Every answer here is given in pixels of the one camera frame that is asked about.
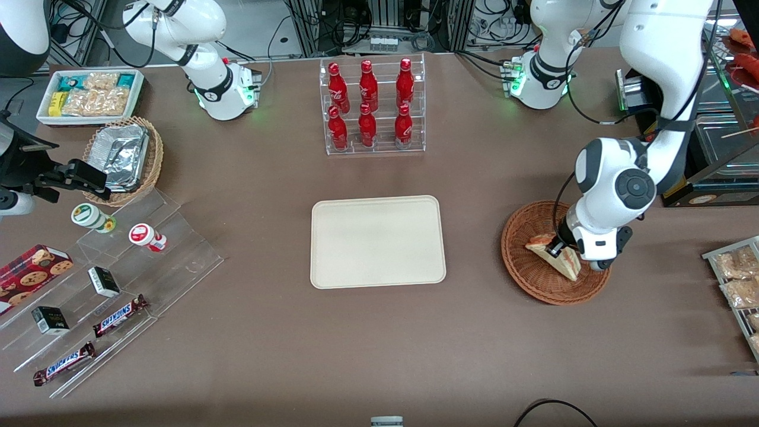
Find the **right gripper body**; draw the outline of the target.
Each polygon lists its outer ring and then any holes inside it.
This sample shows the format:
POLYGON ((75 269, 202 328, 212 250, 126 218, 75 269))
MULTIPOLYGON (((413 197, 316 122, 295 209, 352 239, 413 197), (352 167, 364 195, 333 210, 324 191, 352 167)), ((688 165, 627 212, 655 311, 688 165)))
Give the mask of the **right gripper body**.
POLYGON ((9 121, 2 114, 2 125, 12 132, 8 148, 2 154, 2 187, 22 189, 24 186, 54 186, 60 182, 59 163, 50 159, 48 151, 59 144, 36 137, 9 121))

